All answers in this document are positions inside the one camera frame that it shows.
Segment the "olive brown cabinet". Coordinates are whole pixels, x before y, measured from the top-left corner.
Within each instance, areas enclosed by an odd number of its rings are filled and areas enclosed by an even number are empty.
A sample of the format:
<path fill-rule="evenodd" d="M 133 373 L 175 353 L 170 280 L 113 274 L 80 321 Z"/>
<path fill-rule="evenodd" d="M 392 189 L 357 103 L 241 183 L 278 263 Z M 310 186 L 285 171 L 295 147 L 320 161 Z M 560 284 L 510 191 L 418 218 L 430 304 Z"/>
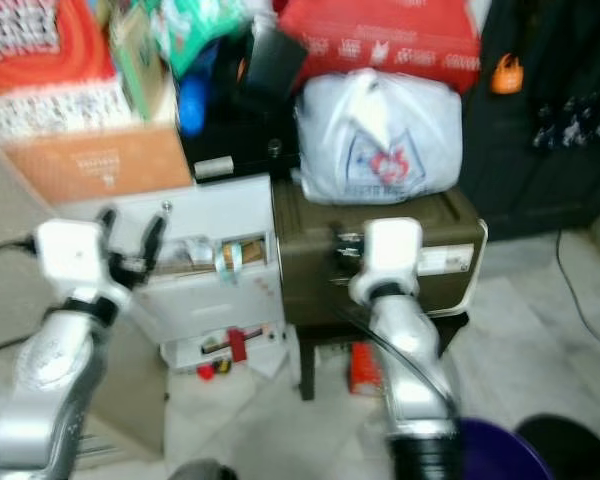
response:
<path fill-rule="evenodd" d="M 393 205 L 320 205 L 306 200 L 297 184 L 272 186 L 274 233 L 280 251 L 283 316 L 294 326 L 303 401 L 313 401 L 317 348 L 363 339 L 337 310 L 354 307 L 347 282 L 332 282 L 331 225 L 363 230 L 365 221 L 414 218 L 424 229 L 420 305 L 440 333 L 440 349 L 468 324 L 466 308 L 488 239 L 486 223 L 460 189 L 411 198 Z"/>

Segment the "orange cardboard box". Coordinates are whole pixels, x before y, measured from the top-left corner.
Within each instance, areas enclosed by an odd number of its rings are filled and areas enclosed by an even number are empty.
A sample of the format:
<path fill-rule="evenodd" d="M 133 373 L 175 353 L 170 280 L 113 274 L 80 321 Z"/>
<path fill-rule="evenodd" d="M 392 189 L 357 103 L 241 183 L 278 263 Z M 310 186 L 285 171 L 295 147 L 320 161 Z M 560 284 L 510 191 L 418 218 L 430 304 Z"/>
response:
<path fill-rule="evenodd" d="M 9 163 L 41 200 L 73 204 L 194 184 L 172 127 L 145 127 L 0 143 Z"/>

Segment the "white drawer cabinet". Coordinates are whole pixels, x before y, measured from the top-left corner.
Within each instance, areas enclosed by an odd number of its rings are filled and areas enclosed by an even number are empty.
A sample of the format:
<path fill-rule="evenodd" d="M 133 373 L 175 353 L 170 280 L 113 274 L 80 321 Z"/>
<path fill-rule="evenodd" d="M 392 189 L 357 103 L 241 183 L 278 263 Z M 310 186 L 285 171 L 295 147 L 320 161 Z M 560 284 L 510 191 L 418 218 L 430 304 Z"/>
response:
<path fill-rule="evenodd" d="M 276 375 L 288 356 L 271 182 L 265 175 L 212 186 L 120 197 L 113 242 L 143 239 L 153 216 L 168 216 L 157 266 L 137 289 L 134 319 L 173 371 L 231 360 L 227 330 L 245 330 L 251 370 Z M 242 243 L 239 283 L 218 278 L 214 253 Z"/>

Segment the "tape roll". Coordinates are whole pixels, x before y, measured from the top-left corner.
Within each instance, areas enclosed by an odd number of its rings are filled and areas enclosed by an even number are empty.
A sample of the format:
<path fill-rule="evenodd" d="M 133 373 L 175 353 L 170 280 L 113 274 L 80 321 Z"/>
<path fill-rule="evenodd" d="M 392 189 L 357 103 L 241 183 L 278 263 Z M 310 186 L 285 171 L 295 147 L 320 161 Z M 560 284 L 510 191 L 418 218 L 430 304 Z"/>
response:
<path fill-rule="evenodd" d="M 216 265 L 219 282 L 231 285 L 239 283 L 242 261 L 244 256 L 242 256 L 241 242 L 226 241 L 219 244 L 214 253 L 214 265 Z"/>

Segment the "small red box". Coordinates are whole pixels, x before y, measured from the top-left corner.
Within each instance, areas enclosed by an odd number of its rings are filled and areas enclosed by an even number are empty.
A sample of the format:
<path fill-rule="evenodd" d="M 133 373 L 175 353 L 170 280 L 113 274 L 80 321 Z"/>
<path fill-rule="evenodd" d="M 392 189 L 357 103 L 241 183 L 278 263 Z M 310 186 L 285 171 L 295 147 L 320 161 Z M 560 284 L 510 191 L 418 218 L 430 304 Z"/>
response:
<path fill-rule="evenodd" d="M 381 396 L 383 393 L 381 371 L 376 362 L 376 348 L 370 344 L 351 344 L 347 387 L 355 396 Z"/>

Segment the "white patterned box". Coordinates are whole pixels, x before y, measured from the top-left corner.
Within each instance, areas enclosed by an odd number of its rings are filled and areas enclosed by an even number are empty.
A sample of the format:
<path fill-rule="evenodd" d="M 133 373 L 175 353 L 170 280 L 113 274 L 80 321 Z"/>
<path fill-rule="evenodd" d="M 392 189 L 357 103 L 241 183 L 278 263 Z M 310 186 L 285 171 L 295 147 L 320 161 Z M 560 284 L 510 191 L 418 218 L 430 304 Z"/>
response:
<path fill-rule="evenodd" d="M 0 137 L 108 131 L 145 122 L 121 78 L 18 88 L 0 93 Z"/>

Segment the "white printed plastic bag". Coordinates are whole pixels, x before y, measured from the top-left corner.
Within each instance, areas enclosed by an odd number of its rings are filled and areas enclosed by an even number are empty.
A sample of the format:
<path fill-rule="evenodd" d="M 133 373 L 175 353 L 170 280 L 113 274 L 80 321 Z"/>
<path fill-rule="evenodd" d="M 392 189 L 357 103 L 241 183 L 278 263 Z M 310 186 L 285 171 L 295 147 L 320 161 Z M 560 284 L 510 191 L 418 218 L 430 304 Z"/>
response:
<path fill-rule="evenodd" d="M 463 101 L 447 84 L 374 69 L 317 76 L 295 122 L 295 179 L 313 204 L 401 204 L 459 182 Z"/>

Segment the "small red item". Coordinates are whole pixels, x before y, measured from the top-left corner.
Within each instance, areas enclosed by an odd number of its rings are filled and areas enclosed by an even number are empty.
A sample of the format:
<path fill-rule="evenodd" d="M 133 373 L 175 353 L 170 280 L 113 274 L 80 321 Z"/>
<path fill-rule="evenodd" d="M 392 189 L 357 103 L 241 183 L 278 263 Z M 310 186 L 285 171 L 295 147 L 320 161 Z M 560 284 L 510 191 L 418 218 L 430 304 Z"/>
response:
<path fill-rule="evenodd" d="M 231 360 L 236 364 L 248 360 L 248 337 L 246 337 L 245 330 L 230 328 L 227 330 L 227 337 Z"/>

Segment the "blue bottle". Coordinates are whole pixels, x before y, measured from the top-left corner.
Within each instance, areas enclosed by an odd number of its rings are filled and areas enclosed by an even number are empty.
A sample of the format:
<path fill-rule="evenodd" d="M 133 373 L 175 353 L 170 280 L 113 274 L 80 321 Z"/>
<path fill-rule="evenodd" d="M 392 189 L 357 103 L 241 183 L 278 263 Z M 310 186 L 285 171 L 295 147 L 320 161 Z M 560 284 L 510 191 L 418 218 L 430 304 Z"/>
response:
<path fill-rule="evenodd" d="M 208 70 L 190 70 L 178 83 L 178 131 L 184 136 L 195 136 L 204 131 L 209 88 Z"/>

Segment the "black bag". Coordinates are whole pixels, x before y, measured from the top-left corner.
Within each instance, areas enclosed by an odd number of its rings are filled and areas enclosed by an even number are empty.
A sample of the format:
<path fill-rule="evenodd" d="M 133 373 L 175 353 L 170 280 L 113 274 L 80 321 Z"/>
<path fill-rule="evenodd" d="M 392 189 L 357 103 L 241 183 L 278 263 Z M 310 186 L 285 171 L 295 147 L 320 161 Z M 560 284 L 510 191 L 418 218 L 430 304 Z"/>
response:
<path fill-rule="evenodd" d="M 308 55 L 277 24 L 260 22 L 218 38 L 191 70 L 208 70 L 207 123 L 195 136 L 178 132 L 198 184 L 268 174 L 300 164 L 294 86 Z"/>

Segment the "red Looney Tunes bag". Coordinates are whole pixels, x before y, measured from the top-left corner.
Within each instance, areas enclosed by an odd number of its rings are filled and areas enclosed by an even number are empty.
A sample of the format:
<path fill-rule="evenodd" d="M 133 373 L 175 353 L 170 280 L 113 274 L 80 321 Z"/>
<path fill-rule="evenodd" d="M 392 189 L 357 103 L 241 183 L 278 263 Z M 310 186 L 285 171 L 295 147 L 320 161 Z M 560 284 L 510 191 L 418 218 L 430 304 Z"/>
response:
<path fill-rule="evenodd" d="M 95 4 L 0 0 L 0 93 L 114 77 Z"/>

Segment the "green printed package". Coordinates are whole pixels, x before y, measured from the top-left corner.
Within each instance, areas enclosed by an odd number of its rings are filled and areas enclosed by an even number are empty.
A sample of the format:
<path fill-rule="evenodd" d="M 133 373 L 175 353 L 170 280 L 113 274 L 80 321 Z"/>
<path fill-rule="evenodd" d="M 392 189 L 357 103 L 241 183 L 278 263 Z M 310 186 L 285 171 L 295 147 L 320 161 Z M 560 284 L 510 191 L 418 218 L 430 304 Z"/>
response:
<path fill-rule="evenodd" d="M 172 77 L 185 76 L 210 42 L 248 28 L 253 1 L 149 0 L 152 37 Z"/>

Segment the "silver left robot leg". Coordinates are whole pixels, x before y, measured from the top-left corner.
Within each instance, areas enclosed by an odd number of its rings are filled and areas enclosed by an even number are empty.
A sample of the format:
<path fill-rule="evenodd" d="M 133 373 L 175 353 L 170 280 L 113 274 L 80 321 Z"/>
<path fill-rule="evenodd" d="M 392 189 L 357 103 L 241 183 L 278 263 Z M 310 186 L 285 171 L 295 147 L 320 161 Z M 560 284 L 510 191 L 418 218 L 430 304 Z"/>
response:
<path fill-rule="evenodd" d="M 204 458 L 182 463 L 167 480 L 239 480 L 239 476 L 218 460 Z"/>

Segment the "red printed cardboard box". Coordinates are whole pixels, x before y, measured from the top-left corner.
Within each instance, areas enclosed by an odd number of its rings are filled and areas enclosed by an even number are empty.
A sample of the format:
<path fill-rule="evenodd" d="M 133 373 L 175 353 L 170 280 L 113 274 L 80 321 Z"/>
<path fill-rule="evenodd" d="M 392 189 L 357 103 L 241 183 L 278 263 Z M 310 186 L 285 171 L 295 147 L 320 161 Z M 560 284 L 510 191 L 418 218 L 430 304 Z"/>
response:
<path fill-rule="evenodd" d="M 466 0 L 290 0 L 280 28 L 308 50 L 304 79 L 370 68 L 464 93 L 480 72 Z"/>

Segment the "black hanging garment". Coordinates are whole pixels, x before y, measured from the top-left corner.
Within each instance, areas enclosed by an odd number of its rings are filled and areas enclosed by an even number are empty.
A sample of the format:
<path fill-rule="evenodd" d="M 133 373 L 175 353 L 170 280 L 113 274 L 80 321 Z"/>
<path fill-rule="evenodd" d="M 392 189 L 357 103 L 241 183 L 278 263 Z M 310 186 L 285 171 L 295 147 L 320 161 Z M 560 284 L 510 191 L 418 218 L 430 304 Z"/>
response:
<path fill-rule="evenodd" d="M 489 0 L 480 20 L 479 81 L 464 96 L 460 188 L 505 241 L 600 218 L 600 145 L 546 147 L 542 108 L 600 92 L 600 0 Z M 489 90 L 504 54 L 518 56 L 523 90 Z"/>

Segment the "small orange tag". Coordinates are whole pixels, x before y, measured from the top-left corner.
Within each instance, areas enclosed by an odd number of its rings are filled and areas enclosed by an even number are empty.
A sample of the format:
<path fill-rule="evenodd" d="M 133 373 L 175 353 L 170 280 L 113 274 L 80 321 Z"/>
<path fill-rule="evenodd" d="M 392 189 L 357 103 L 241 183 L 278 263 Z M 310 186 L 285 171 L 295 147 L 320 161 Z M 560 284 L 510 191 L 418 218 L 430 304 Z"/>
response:
<path fill-rule="evenodd" d="M 497 95 L 512 95 L 523 90 L 525 70 L 518 56 L 504 54 L 493 69 L 489 90 Z"/>

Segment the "purple plastic bin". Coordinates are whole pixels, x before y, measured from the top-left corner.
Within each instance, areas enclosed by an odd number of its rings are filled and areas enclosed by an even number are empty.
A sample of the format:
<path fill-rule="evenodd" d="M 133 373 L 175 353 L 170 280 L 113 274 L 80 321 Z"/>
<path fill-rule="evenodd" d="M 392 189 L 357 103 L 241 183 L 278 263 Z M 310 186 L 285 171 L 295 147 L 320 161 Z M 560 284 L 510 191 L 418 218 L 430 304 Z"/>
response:
<path fill-rule="evenodd" d="M 536 449 L 514 431 L 477 417 L 461 417 L 461 480 L 553 480 Z"/>

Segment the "black round bin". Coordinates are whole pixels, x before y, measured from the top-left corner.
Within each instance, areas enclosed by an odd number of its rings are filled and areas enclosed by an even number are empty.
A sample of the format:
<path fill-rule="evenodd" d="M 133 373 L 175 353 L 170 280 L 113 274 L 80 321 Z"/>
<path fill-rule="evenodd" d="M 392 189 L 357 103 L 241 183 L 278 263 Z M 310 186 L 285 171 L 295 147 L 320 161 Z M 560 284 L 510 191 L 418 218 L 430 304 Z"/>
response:
<path fill-rule="evenodd" d="M 556 413 L 538 413 L 515 433 L 541 458 L 553 480 L 600 480 L 600 435 L 583 422 Z"/>

